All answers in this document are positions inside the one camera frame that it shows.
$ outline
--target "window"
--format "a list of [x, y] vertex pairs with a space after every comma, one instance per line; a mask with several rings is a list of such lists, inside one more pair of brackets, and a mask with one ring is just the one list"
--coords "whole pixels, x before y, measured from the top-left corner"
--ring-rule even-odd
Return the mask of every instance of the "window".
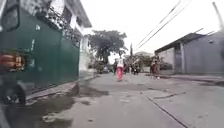
[[81, 25], [82, 25], [82, 20], [81, 20], [79, 17], [77, 17], [76, 22], [77, 22], [77, 24], [81, 27]]
[[71, 22], [71, 18], [72, 18], [72, 13], [69, 11], [69, 9], [67, 7], [64, 8], [63, 13], [62, 13], [62, 17], [68, 22]]

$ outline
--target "wet pavement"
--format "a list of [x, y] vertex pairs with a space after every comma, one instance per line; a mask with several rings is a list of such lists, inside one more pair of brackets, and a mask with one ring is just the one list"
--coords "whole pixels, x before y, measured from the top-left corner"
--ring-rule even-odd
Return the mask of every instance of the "wet pavement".
[[212, 83], [112, 74], [33, 98], [10, 118], [12, 128], [219, 128], [224, 88]]

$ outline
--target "power line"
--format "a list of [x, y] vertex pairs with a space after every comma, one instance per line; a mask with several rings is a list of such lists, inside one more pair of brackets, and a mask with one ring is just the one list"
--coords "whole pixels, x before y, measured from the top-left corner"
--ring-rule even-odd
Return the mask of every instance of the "power line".
[[181, 0], [167, 13], [167, 15], [156, 25], [154, 29], [152, 29], [136, 46], [141, 44], [169, 15], [177, 8], [177, 6], [181, 3]]
[[169, 21], [167, 21], [160, 29], [158, 29], [147, 41], [145, 41], [145, 43], [143, 43], [142, 45], [140, 45], [136, 50], [138, 50], [139, 48], [141, 48], [143, 45], [145, 45], [151, 38], [153, 38], [161, 29], [163, 29], [169, 22], [171, 22], [176, 16], [178, 16], [189, 4], [191, 3], [191, 1], [189, 3], [187, 3], [178, 13], [176, 13]]

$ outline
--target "railing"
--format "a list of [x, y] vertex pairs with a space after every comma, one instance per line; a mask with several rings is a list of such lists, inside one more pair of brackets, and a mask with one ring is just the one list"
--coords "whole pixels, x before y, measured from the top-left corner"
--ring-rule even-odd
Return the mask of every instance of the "railing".
[[36, 17], [49, 27], [62, 32], [62, 35], [72, 41], [72, 43], [79, 47], [81, 35], [76, 34], [76, 30], [72, 29], [70, 24], [57, 12], [53, 7], [48, 10], [44, 8], [37, 8]]

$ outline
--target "overcast sky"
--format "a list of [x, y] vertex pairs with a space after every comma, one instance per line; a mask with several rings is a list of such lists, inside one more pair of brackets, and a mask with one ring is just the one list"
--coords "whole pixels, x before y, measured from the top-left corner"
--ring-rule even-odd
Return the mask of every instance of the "overcast sky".
[[[118, 30], [127, 34], [125, 45], [136, 45], [161, 21], [178, 0], [81, 0], [93, 30]], [[189, 6], [138, 51], [154, 50], [200, 28], [201, 33], [217, 31], [219, 23], [212, 6], [215, 1], [223, 14], [222, 0], [181, 0]]]

